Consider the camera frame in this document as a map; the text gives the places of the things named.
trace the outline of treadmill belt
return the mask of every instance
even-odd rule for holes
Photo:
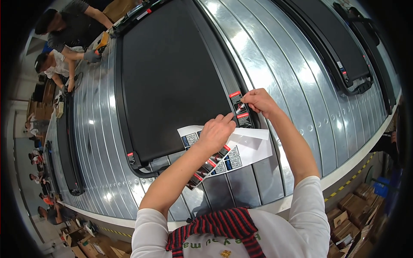
[[[127,124],[141,161],[184,150],[178,128],[231,112],[182,1],[166,3],[123,37],[121,65]]]

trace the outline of yellow tape line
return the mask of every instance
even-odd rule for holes
[[[337,192],[343,190],[346,185],[348,185],[351,181],[353,181],[353,180],[361,173],[361,171],[366,168],[366,165],[369,164],[370,160],[373,158],[373,156],[374,156],[375,154],[376,154],[376,152],[373,152],[373,155],[371,155],[370,158],[367,160],[367,162],[363,165],[363,168],[360,169],[359,171],[357,171],[357,174],[353,175],[353,176],[350,178],[350,180],[348,180],[343,186],[340,186],[340,188],[339,188],[336,192],[330,194],[329,197],[325,198],[325,199],[324,199],[324,202],[328,201],[328,199],[330,199],[331,197],[335,196],[335,195],[337,194]]]

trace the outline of white shirt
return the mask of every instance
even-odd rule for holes
[[[258,228],[256,239],[269,258],[326,257],[330,226],[325,214],[320,179],[310,176],[294,189],[290,220],[265,211],[248,210]],[[171,258],[165,251],[168,242],[168,224],[165,217],[154,209],[138,211],[132,236],[131,258]],[[221,257],[224,250],[230,257],[249,258],[240,240],[214,237],[213,234],[190,236],[183,244],[184,257]]]
[[[69,47],[69,48],[76,52],[83,52],[82,47]],[[57,52],[55,49],[53,49],[53,54],[56,60],[56,66],[49,67],[45,71],[45,75],[47,75],[49,79],[51,79],[55,73],[61,74],[64,77],[69,77],[69,64],[64,61],[65,59],[64,55]]]
[[[31,123],[30,123],[30,128],[29,128],[28,130],[30,131],[31,134],[33,134],[34,136],[36,136],[37,133],[39,133],[39,130],[33,128],[33,122],[34,122],[34,121],[37,121],[37,119],[34,118],[34,117],[35,117],[35,116],[32,116],[31,119],[30,119]]]

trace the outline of gray glove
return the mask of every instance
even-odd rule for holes
[[[101,54],[95,54],[95,50],[87,51],[83,54],[83,59],[89,63],[97,63],[102,60]]]

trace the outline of qr code sticker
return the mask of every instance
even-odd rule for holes
[[[188,140],[188,144],[192,145],[197,142],[198,137],[196,133],[193,133],[193,134],[187,135],[186,139]]]
[[[225,164],[223,162],[219,163],[216,167],[215,167],[215,172],[217,174],[222,173],[227,171],[227,169],[225,168]]]
[[[241,158],[240,157],[236,157],[234,159],[230,159],[231,162],[231,167],[234,168],[239,168],[242,166],[241,164]]]
[[[228,153],[228,158],[233,158],[239,155],[238,147],[235,145],[235,147]]]

